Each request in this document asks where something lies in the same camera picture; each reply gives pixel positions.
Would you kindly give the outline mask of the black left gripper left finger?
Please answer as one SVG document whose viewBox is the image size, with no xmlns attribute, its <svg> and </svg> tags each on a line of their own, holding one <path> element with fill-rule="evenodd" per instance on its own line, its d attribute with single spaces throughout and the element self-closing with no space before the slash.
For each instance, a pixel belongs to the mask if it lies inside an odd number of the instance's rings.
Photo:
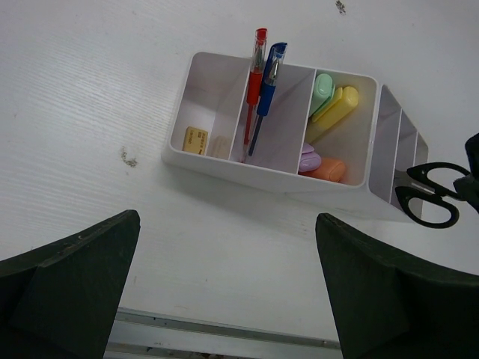
<svg viewBox="0 0 479 359">
<path fill-rule="evenodd" d="M 102 358 L 140 233 L 128 209 L 1 262 L 2 358 Z"/>
</svg>

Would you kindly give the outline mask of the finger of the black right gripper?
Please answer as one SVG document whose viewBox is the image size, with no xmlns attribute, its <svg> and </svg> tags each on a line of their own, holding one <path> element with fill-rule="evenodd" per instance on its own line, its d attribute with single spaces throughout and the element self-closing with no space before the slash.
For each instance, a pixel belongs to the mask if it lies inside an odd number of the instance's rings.
<svg viewBox="0 0 479 359">
<path fill-rule="evenodd" d="M 465 143 L 466 155 L 469 161 L 470 174 L 456 179 L 454 188 L 462 200 L 472 206 L 477 212 L 479 211 L 478 199 L 478 147 L 479 134 L 472 136 Z"/>
</svg>

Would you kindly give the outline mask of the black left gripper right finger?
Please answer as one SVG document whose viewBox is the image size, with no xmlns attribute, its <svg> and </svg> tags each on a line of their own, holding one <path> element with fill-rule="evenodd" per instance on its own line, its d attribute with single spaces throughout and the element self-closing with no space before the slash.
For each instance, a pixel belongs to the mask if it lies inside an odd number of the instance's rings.
<svg viewBox="0 0 479 359">
<path fill-rule="evenodd" d="M 317 250 L 345 358 L 477 358 L 478 276 L 381 242 L 328 213 Z"/>
</svg>

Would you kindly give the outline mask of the orange highlighter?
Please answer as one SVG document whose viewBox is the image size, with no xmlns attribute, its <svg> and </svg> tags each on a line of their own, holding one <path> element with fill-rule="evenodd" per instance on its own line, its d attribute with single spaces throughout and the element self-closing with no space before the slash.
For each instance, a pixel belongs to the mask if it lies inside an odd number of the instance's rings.
<svg viewBox="0 0 479 359">
<path fill-rule="evenodd" d="M 339 159 L 323 158 L 321 165 L 312 171 L 299 172 L 299 175 L 317 180 L 340 182 L 346 173 L 347 166 Z"/>
</svg>

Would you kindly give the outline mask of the yellow highlighter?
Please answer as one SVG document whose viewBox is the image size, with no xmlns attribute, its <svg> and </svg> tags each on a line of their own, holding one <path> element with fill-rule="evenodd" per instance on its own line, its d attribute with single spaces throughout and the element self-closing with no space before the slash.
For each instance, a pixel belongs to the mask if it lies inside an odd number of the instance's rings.
<svg viewBox="0 0 479 359">
<path fill-rule="evenodd" d="M 315 142 L 352 112 L 358 103 L 359 92 L 354 87 L 338 88 L 330 103 L 323 110 L 312 115 L 306 129 L 305 142 L 308 144 Z"/>
</svg>

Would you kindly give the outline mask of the purple highlighter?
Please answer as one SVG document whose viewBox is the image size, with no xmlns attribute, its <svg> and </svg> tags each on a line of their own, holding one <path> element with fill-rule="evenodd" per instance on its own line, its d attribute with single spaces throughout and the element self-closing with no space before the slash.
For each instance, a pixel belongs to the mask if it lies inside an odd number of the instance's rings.
<svg viewBox="0 0 479 359">
<path fill-rule="evenodd" d="M 315 171 L 321 166 L 322 159 L 315 149 L 307 143 L 302 146 L 302 152 L 299 160 L 299 172 Z"/>
</svg>

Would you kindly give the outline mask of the green highlighter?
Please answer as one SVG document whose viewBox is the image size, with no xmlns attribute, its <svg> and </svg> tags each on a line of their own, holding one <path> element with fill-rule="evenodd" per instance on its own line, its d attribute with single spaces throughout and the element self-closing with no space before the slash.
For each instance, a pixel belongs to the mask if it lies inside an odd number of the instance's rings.
<svg viewBox="0 0 479 359">
<path fill-rule="evenodd" d="M 311 95 L 311 103 L 308 116 L 315 114 L 326 102 L 331 99 L 335 92 L 335 83 L 327 73 L 317 75 Z"/>
</svg>

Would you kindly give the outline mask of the yellow brown eraser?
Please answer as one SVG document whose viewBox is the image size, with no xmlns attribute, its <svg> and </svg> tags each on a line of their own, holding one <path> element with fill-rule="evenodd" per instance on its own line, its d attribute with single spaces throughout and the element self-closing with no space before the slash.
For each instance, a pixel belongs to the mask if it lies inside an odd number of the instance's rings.
<svg viewBox="0 0 479 359">
<path fill-rule="evenodd" d="M 186 129 L 182 151 L 198 155 L 205 155 L 207 149 L 207 142 L 207 131 L 195 128 L 193 126 L 189 126 Z"/>
</svg>

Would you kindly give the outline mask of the blue gel pen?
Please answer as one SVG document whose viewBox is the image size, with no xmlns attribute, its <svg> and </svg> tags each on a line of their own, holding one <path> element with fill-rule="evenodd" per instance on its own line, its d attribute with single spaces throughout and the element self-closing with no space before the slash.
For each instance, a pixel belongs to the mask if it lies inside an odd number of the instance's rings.
<svg viewBox="0 0 479 359">
<path fill-rule="evenodd" d="M 284 56 L 287 51 L 287 42 L 275 43 L 269 50 L 269 55 L 263 71 L 260 86 L 260 101 L 256 109 L 256 119 L 252 139 L 247 151 L 247 156 L 254 154 L 254 149 L 260 134 L 263 119 L 268 115 L 278 82 L 279 70 L 282 67 Z"/>
</svg>

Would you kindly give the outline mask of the red gel pen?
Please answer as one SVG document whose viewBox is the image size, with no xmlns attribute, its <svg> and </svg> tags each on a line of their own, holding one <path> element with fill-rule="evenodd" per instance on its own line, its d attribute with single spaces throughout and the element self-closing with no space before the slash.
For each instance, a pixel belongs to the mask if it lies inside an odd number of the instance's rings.
<svg viewBox="0 0 479 359">
<path fill-rule="evenodd" d="M 251 57 L 251 66 L 248 76 L 248 88 L 246 94 L 246 103 L 248 111 L 245 122 L 245 130 L 243 136 L 243 154 L 242 162 L 245 161 L 247 149 L 249 146 L 251 135 L 252 114 L 260 98 L 260 87 L 262 82 L 263 71 L 265 67 L 265 51 L 268 30 L 266 28 L 258 28 L 254 34 L 254 48 Z"/>
</svg>

